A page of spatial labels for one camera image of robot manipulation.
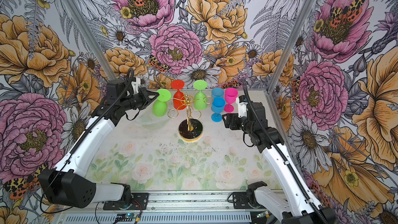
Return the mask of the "green wine glass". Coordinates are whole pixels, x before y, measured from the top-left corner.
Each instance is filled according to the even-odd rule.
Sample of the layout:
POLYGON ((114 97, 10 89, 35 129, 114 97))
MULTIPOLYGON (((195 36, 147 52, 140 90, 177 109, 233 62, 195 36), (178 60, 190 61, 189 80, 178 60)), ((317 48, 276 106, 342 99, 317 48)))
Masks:
POLYGON ((172 98, 172 96, 170 91, 167 89, 159 89, 157 93, 159 94, 159 96, 153 104, 152 113, 156 117, 163 117, 167 113, 167 103, 172 98))
POLYGON ((205 110, 208 106, 207 96, 203 92, 207 88, 207 82, 204 80, 197 80, 193 84, 197 94, 194 96, 194 107, 198 111, 205 110))

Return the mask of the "blue wine glass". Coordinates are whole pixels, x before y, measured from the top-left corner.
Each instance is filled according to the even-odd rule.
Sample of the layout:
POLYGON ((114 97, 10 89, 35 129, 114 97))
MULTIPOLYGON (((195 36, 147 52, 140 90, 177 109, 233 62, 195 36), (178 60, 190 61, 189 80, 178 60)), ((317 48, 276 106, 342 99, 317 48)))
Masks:
POLYGON ((226 102, 223 98, 221 97, 215 97, 213 98, 211 110, 213 112, 211 119, 214 122, 220 122, 222 120, 222 115, 221 113, 224 111, 224 106, 226 102))
POLYGON ((211 96, 213 98, 224 98, 224 90, 222 88, 213 88, 211 91, 211 96))

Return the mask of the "pink wine glass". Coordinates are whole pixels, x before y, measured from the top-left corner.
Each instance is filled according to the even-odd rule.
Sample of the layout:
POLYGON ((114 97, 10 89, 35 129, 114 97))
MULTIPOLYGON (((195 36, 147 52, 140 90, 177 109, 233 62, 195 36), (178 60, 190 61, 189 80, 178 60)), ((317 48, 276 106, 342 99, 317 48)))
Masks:
POLYGON ((226 105, 224 106, 224 111, 227 113, 232 113, 234 111, 234 106, 236 98, 238 97, 238 91, 235 88, 228 88, 224 92, 224 100, 226 105))

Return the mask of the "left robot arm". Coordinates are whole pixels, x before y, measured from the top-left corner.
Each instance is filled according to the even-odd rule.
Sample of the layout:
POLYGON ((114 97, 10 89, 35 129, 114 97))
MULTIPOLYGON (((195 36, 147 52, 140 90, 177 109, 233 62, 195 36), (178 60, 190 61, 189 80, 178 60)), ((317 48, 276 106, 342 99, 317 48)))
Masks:
POLYGON ((105 141, 127 111, 146 109, 159 94, 142 88, 134 70, 125 79, 111 80, 100 105, 93 111, 88 127, 71 150, 52 169, 43 170, 38 181, 43 189, 41 199, 52 204, 85 208, 91 203, 113 202, 129 207, 133 202, 131 188, 121 183, 94 183, 86 179, 89 167, 105 141))

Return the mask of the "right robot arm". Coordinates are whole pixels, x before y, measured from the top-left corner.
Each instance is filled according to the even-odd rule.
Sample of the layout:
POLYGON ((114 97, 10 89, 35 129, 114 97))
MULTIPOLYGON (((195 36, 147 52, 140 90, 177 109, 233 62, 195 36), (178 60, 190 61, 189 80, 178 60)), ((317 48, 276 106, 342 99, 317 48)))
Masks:
POLYGON ((268 125, 263 104, 251 100, 247 87, 243 92, 237 98, 238 112, 222 116, 224 125, 250 137, 252 145, 271 165, 285 194, 282 199, 262 180, 251 183, 246 190, 250 206, 266 208, 282 224, 335 223, 334 210, 314 196, 291 160, 283 137, 268 125))

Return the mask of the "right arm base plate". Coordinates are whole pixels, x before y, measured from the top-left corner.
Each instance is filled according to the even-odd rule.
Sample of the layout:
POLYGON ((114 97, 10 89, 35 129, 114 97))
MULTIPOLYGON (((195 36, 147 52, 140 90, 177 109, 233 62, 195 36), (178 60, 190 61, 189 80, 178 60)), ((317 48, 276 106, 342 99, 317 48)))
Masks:
POLYGON ((266 197, 265 194, 255 196, 245 191, 232 192, 227 201, 233 204, 234 209, 271 209, 276 207, 275 201, 266 197))

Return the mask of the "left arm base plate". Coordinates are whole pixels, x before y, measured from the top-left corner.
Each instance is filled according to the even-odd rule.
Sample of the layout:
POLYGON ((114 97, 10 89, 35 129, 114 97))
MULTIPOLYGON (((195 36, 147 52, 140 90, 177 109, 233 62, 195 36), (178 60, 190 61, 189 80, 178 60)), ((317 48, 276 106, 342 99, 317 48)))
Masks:
POLYGON ((126 200, 107 201, 104 203, 105 211, 146 210, 149 202, 149 193, 131 193, 126 200))

